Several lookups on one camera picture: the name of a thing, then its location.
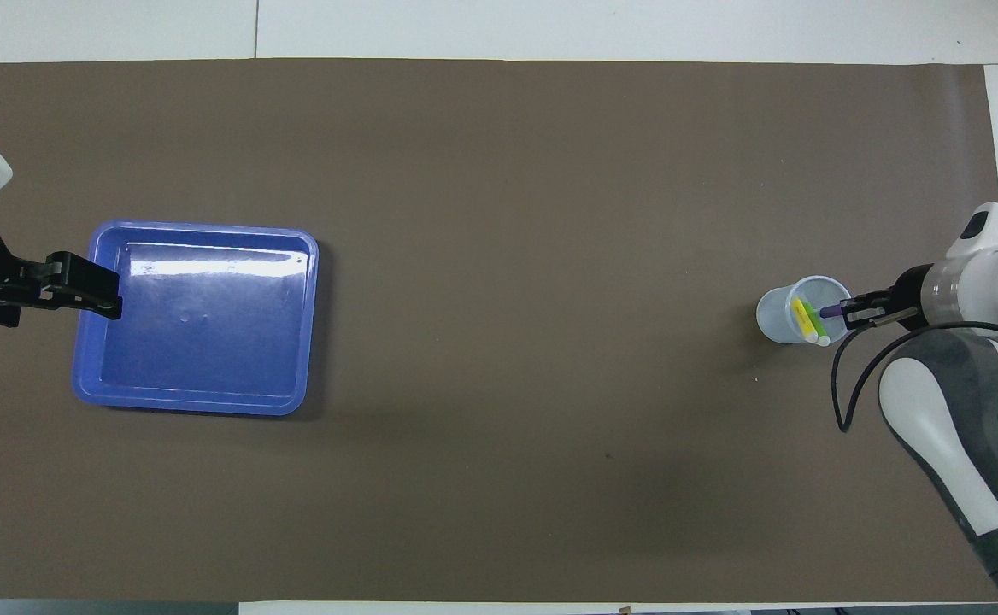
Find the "blue plastic tray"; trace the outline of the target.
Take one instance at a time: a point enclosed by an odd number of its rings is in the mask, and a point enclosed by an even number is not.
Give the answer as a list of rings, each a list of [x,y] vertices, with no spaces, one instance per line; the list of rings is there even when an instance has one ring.
[[[90,261],[119,319],[79,318],[72,389],[89,404],[283,417],[308,392],[320,248],[290,227],[110,220]]]

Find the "yellow marker pen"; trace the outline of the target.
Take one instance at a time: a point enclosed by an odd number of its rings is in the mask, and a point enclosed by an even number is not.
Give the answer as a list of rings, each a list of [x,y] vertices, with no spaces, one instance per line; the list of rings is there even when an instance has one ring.
[[[816,330],[803,300],[801,300],[799,296],[792,296],[792,299],[790,300],[790,308],[792,310],[793,318],[795,318],[796,325],[800,328],[801,335],[805,342],[812,343],[813,345],[818,343],[820,338],[819,332]]]

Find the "clear plastic cup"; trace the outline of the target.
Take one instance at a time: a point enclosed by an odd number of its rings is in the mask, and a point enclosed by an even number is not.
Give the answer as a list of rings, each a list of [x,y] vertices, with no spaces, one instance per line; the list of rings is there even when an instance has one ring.
[[[852,295],[846,285],[834,278],[819,275],[804,277],[794,284],[781,285],[766,292],[758,302],[756,320],[762,334],[781,345],[807,343],[793,318],[790,307],[792,296],[799,296],[801,300],[807,301],[818,313],[821,308],[838,304]],[[843,320],[822,319],[822,323],[831,336],[832,343],[847,334]]]

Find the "green marker pen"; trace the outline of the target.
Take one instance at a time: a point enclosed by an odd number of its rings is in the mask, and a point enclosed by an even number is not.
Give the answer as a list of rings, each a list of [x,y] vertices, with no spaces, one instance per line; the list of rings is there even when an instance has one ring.
[[[810,319],[811,326],[816,332],[817,339],[816,345],[820,347],[828,347],[831,345],[831,336],[828,335],[826,328],[823,326],[822,319],[819,317],[819,313],[814,307],[807,301],[802,301],[805,312],[807,312],[807,317]]]

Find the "brown table mat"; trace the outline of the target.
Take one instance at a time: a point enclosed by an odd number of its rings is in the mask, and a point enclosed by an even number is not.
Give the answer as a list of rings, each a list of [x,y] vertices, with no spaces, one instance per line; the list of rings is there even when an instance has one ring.
[[[0,327],[0,598],[995,602],[869,388],[770,343],[998,200],[983,67],[0,65],[0,234],[318,242],[283,418],[97,407],[78,314]]]

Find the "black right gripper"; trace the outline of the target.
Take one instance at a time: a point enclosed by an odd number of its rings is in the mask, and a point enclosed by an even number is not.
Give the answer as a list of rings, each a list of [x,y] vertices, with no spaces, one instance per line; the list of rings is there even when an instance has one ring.
[[[877,290],[852,296],[840,302],[847,330],[862,330],[898,323],[906,331],[928,326],[922,307],[922,288],[932,265],[905,270],[892,290]]]

